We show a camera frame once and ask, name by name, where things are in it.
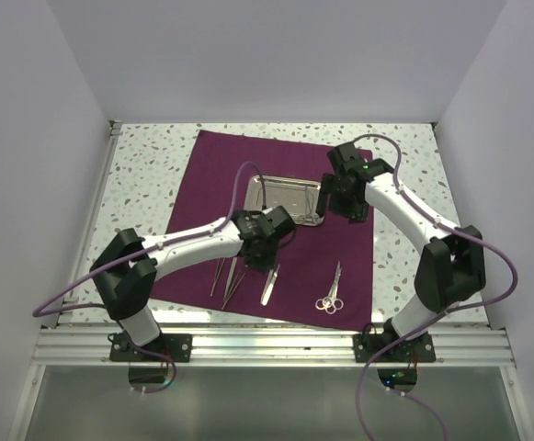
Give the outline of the steel surgical scissors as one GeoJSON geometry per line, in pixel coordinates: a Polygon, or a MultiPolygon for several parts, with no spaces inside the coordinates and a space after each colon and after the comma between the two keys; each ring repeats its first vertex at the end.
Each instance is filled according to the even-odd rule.
{"type": "Polygon", "coordinates": [[[325,311],[327,314],[335,314],[344,308],[344,302],[337,297],[340,273],[335,274],[333,283],[325,297],[318,299],[314,306],[318,311],[325,311]]]}

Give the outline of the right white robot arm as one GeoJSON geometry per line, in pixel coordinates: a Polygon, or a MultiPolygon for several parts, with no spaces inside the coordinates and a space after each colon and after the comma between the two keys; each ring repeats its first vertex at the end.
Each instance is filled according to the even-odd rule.
{"type": "Polygon", "coordinates": [[[350,223],[363,223],[369,210],[380,211],[419,253],[414,296],[383,325],[381,348],[392,360],[403,360],[415,349],[415,338],[427,323],[481,291],[485,284],[481,233],[460,228],[416,196],[382,159],[366,161],[354,143],[327,153],[331,174],[323,174],[316,213],[334,213],[350,223]]]}

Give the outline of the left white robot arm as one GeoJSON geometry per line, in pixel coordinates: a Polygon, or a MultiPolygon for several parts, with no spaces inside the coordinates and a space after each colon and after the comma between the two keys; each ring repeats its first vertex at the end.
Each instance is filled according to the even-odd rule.
{"type": "Polygon", "coordinates": [[[281,241],[295,231],[295,222],[282,206],[234,210],[212,223],[162,236],[139,236],[126,229],[91,266],[90,276],[133,353],[150,361],[164,348],[160,326],[148,307],[157,281],[190,266],[231,257],[265,272],[275,264],[281,241]]]}

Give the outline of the steel scalpel handle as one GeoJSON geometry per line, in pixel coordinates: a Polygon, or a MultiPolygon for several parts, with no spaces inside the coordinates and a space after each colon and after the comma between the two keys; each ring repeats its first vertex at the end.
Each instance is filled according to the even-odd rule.
{"type": "Polygon", "coordinates": [[[268,295],[269,298],[270,298],[270,296],[271,296],[271,294],[272,294],[272,291],[274,290],[275,283],[276,283],[276,281],[277,281],[277,279],[278,279],[278,272],[279,272],[279,270],[280,270],[280,264],[277,265],[277,267],[275,268],[275,270],[274,270],[274,272],[273,272],[273,275],[272,275],[272,277],[271,277],[271,279],[270,279],[270,286],[269,286],[269,287],[270,287],[270,291],[269,291],[270,294],[268,295]]]}
{"type": "Polygon", "coordinates": [[[269,271],[269,273],[268,273],[268,276],[267,276],[267,285],[268,285],[268,286],[270,285],[270,279],[271,279],[271,277],[272,277],[272,275],[273,275],[273,272],[274,272],[274,270],[275,270],[276,267],[277,267],[277,265],[274,265],[274,266],[271,268],[271,270],[269,271]]]}
{"type": "Polygon", "coordinates": [[[266,285],[265,285],[265,287],[263,289],[263,292],[262,292],[262,295],[261,295],[261,299],[260,299],[260,304],[262,306],[267,306],[267,304],[268,304],[268,302],[270,300],[270,298],[268,296],[270,294],[270,292],[269,292],[270,291],[270,287],[269,286],[267,285],[267,282],[266,282],[266,285]]]}

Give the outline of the steel surgical forceps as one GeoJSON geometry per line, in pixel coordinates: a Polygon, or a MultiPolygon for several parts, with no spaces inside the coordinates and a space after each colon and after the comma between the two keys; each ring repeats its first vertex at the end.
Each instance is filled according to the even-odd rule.
{"type": "Polygon", "coordinates": [[[223,266],[225,264],[225,258],[221,258],[217,261],[217,265],[216,265],[216,269],[215,269],[215,273],[214,273],[214,277],[213,277],[213,281],[212,281],[212,286],[211,286],[211,290],[210,290],[210,295],[213,296],[214,293],[215,293],[215,289],[218,285],[218,282],[220,280],[220,276],[221,276],[221,273],[222,273],[222,270],[223,270],[223,266]]]}

